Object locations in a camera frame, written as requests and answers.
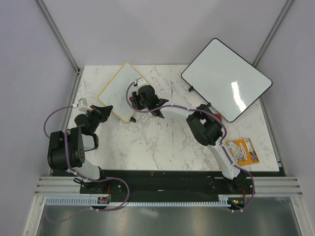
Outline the yellow-framed small whiteboard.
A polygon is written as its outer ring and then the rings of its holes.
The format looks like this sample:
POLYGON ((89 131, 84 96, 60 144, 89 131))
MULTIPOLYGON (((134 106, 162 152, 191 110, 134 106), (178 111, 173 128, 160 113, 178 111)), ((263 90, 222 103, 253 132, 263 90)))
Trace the yellow-framed small whiteboard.
POLYGON ((133 91, 137 91, 137 87, 134 87, 133 84, 138 78, 145 79, 130 63, 126 62, 97 97, 102 105, 112 105, 112 113, 125 123, 129 123, 130 118, 135 113, 135 110, 128 105, 127 98, 131 96, 133 91))

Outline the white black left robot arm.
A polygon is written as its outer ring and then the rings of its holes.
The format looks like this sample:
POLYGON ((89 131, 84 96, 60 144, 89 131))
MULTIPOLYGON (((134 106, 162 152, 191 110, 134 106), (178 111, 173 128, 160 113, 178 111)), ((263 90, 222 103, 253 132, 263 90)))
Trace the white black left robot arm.
POLYGON ((85 107, 74 119, 75 127, 68 131, 52 132, 49 137, 47 161, 53 171, 70 172, 76 177, 74 182, 96 193, 104 193, 108 181, 102 169, 89 162, 85 153, 99 147, 96 129, 108 120, 113 106, 85 107))

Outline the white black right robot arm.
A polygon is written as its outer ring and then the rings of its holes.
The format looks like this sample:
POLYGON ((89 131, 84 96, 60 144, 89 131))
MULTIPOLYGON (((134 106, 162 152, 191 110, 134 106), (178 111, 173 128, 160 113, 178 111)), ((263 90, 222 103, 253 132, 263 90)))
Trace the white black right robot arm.
POLYGON ((223 143, 227 130, 207 105, 201 104, 195 109, 190 109, 158 98, 154 88, 149 84, 141 85, 137 82, 129 87, 136 89, 131 96, 126 92, 126 100, 131 108, 158 118, 185 121, 196 141, 207 147, 219 163, 227 191, 233 194, 239 191, 249 193, 251 185, 246 180, 247 173, 237 166, 223 143))

